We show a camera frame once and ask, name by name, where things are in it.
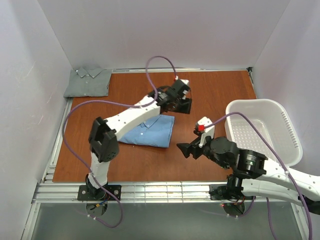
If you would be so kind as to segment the light blue long sleeve shirt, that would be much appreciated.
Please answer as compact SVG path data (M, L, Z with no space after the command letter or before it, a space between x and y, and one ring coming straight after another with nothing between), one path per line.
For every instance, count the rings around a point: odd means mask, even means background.
M119 141L131 145L168 148L174 123L174 116L161 114L137 125Z

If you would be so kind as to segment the grey long sleeve shirt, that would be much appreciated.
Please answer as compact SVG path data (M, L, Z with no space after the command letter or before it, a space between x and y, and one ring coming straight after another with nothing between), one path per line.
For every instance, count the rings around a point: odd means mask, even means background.
M107 97L112 75L111 69L85 69L80 67L71 70L64 98Z

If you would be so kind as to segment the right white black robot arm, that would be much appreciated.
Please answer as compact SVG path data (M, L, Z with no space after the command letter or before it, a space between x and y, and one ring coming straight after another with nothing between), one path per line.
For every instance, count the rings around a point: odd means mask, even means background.
M179 143L177 147L185 158L205 156L224 169L231 169L226 185L210 190L219 200L239 200L242 197L260 196L283 200L296 205L306 204L309 212L320 213L320 178L292 168L283 169L264 154L238 148L226 137L212 139L200 146L200 137L191 143Z

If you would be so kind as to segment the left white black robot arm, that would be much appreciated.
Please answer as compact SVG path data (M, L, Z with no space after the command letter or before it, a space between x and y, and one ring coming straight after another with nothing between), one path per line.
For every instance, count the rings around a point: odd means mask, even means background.
M93 121L88 138L91 166L85 179L86 191L91 198L101 200L106 195L101 187L108 184L110 162L119 153L118 141L133 128L164 112L189 114L192 99L186 95L190 90L190 82L178 78L171 86L148 93L133 107Z

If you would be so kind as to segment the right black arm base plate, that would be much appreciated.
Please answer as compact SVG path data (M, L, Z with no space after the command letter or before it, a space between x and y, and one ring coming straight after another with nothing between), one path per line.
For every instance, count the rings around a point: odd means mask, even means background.
M228 186L227 184L210 184L209 196L211 200L226 200L231 202L242 201L243 198L252 200L254 195L244 195L240 186Z

